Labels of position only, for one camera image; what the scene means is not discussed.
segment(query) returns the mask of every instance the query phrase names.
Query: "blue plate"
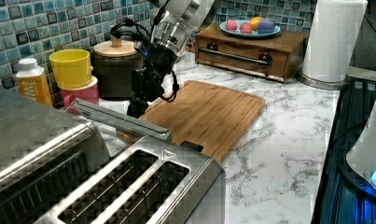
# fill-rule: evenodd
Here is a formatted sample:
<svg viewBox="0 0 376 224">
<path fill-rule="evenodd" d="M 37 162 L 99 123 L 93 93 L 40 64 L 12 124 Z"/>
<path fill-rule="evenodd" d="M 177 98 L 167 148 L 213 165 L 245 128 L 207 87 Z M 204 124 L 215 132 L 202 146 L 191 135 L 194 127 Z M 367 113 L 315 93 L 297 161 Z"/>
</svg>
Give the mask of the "blue plate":
<svg viewBox="0 0 376 224">
<path fill-rule="evenodd" d="M 271 36 L 271 35 L 276 35 L 278 34 L 280 31 L 281 31 L 281 28 L 277 25 L 275 25 L 275 28 L 274 28 L 274 31 L 272 33 L 268 33 L 268 34 L 258 34 L 258 31 L 252 31 L 252 34 L 242 34 L 240 33 L 240 25 L 243 24 L 244 22 L 250 22 L 250 21 L 235 21 L 237 22 L 237 30 L 235 32 L 233 31 L 228 31 L 226 30 L 226 22 L 222 22 L 220 23 L 219 27 L 221 30 L 223 30 L 224 32 L 230 34 L 230 35 L 236 35 L 236 36 L 242 36 L 242 37 L 248 37 L 248 38 L 261 38 L 261 37 L 267 37 L 267 36 Z"/>
</svg>

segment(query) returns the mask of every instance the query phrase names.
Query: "bamboo cutting board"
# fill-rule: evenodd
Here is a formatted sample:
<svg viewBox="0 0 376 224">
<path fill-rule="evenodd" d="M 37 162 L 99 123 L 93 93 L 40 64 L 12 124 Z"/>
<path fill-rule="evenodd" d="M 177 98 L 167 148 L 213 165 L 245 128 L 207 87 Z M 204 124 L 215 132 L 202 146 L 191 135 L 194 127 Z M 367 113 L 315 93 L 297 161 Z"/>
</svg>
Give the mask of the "bamboo cutting board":
<svg viewBox="0 0 376 224">
<path fill-rule="evenodd" d="M 173 143 L 189 141 L 219 162 L 232 151 L 264 108 L 256 95 L 199 81 L 187 81 L 174 102 L 158 99 L 140 118 L 171 131 Z"/>
</svg>

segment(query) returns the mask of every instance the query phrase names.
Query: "paper towel holder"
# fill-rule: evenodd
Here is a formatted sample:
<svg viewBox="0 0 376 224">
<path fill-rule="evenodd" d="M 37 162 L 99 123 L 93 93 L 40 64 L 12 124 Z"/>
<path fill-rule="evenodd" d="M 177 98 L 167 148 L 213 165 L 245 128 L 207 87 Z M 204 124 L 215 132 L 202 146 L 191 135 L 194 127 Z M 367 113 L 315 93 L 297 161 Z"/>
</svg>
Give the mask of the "paper towel holder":
<svg viewBox="0 0 376 224">
<path fill-rule="evenodd" d="M 307 77 L 303 74 L 303 67 L 298 69 L 296 79 L 307 86 L 326 91 L 340 91 L 350 84 L 350 77 L 348 75 L 345 76 L 344 80 L 339 82 L 325 82 Z"/>
</svg>

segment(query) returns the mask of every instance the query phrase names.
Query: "wooden bread box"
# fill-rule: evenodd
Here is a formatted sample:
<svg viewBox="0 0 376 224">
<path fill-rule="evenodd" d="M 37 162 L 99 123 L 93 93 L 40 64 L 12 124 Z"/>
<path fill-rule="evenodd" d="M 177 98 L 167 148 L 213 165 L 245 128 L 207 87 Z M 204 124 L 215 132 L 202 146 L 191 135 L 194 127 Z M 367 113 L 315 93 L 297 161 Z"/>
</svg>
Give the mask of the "wooden bread box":
<svg viewBox="0 0 376 224">
<path fill-rule="evenodd" d="M 219 28 L 196 34 L 195 61 L 247 75 L 287 82 L 304 60 L 307 34 L 281 31 L 262 39 L 231 36 Z"/>
</svg>

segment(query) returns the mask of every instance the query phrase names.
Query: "toaster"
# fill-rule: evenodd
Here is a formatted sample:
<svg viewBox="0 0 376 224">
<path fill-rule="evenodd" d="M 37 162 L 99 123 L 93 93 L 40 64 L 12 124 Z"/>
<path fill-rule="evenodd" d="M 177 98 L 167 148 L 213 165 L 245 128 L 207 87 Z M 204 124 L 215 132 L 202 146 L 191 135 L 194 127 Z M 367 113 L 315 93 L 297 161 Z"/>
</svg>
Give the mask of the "toaster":
<svg viewBox="0 0 376 224">
<path fill-rule="evenodd" d="M 92 123 L 0 88 L 0 224 L 33 223 L 109 159 Z"/>
<path fill-rule="evenodd" d="M 36 223 L 222 224 L 225 181 L 215 159 L 145 136 Z"/>
</svg>

